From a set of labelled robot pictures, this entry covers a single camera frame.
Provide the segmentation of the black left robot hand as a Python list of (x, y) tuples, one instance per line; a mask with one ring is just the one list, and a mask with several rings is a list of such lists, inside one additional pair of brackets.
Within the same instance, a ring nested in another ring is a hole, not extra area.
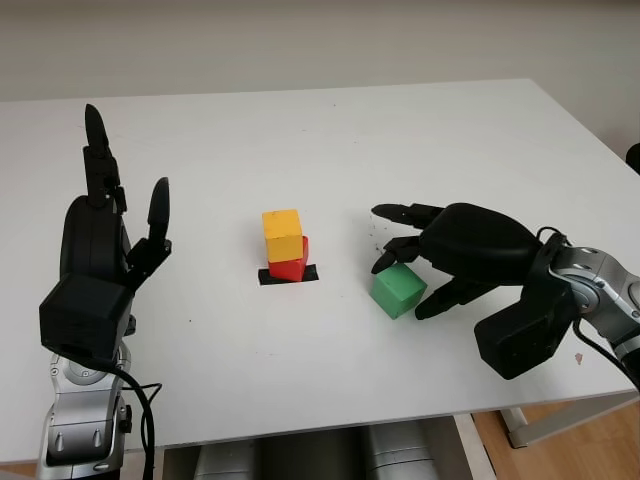
[(77, 197), (65, 217), (60, 274), (91, 276), (137, 290), (169, 257), (169, 179), (160, 178), (152, 192), (147, 223), (149, 234), (131, 244), (123, 215), (124, 187), (98, 109), (84, 113), (87, 145), (83, 147), (87, 193)]

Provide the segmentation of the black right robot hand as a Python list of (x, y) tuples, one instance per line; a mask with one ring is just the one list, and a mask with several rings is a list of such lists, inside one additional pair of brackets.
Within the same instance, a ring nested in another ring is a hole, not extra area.
[(499, 286), (522, 285), (542, 248), (541, 241), (518, 221), (468, 203), (446, 207), (379, 204), (372, 213), (420, 231), (394, 237), (384, 245), (373, 274), (421, 257), (451, 276), (415, 308), (419, 320), (465, 305)]

